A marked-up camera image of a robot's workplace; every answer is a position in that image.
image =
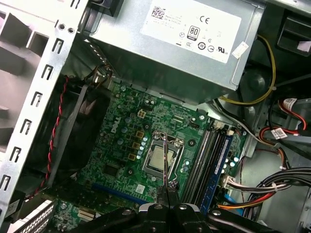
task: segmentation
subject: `chip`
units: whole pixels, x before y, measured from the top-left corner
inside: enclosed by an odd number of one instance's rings
[[[134,154],[129,154],[127,157],[129,160],[135,161],[136,155]]]
[[[132,144],[132,148],[134,148],[134,149],[139,149],[139,147],[140,147],[140,144],[139,143],[137,143],[137,142],[133,142],[133,144]]]
[[[144,133],[142,131],[137,131],[136,132],[136,137],[143,138],[144,137]]]
[[[113,176],[116,177],[118,174],[119,168],[115,167],[115,166],[111,166],[109,164],[106,164],[104,169],[103,169],[103,173],[107,174],[109,176]]]

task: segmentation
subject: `blue ram stick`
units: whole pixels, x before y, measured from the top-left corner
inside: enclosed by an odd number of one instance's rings
[[[204,194],[203,201],[200,206],[200,211],[202,214],[206,215],[209,209],[210,203],[213,199],[220,175],[222,173],[222,169],[224,167],[225,159],[227,158],[229,148],[231,145],[233,137],[226,136],[225,141],[223,142],[222,149],[217,155],[217,160],[212,165],[212,173],[208,179],[206,191]]]
[[[124,199],[130,200],[130,201],[135,202],[135,203],[137,203],[137,204],[139,204],[139,205],[143,205],[143,204],[148,203],[148,202],[145,201],[145,200],[132,197],[132,196],[130,196],[130,195],[128,195],[128,194],[119,192],[119,191],[114,190],[114,189],[111,189],[111,188],[104,187],[104,186],[102,186],[102,185],[100,185],[100,184],[97,184],[97,183],[94,183],[94,184],[92,185],[92,188],[98,189],[98,190],[102,190],[102,191],[104,191],[104,192],[110,193],[110,194],[115,195],[115,196],[120,197],[120,198],[124,198]]]

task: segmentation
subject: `red and black wire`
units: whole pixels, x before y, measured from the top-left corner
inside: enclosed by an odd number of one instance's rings
[[[60,122],[60,119],[61,119],[61,116],[62,116],[62,113],[63,113],[62,107],[63,107],[63,101],[64,101],[64,94],[66,93],[66,90],[67,90],[68,81],[69,81],[69,77],[66,75],[65,76],[65,83],[63,85],[63,91],[62,91],[62,93],[60,94],[60,97],[59,97],[58,114],[57,114],[56,122],[54,124],[53,129],[52,129],[52,135],[51,135],[51,139],[50,139],[50,142],[49,142],[47,172],[46,172],[45,178],[41,182],[40,186],[35,190],[35,192],[33,193],[33,195],[30,198],[34,197],[44,187],[45,183],[49,180],[50,174],[52,172],[52,152],[53,152],[53,149],[54,149],[54,140],[55,140],[55,137],[56,137],[56,130],[57,130],[57,127],[59,125],[59,122]]]

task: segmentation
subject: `cable clip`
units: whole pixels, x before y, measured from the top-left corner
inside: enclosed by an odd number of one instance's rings
[[[272,182],[271,186],[274,188],[275,192],[277,192],[277,185],[276,185],[276,183]]]

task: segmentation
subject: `metal chassis frame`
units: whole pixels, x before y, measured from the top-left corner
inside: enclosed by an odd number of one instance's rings
[[[15,129],[0,164],[0,224],[19,180],[50,96],[69,55],[87,0],[64,2],[43,52]]]

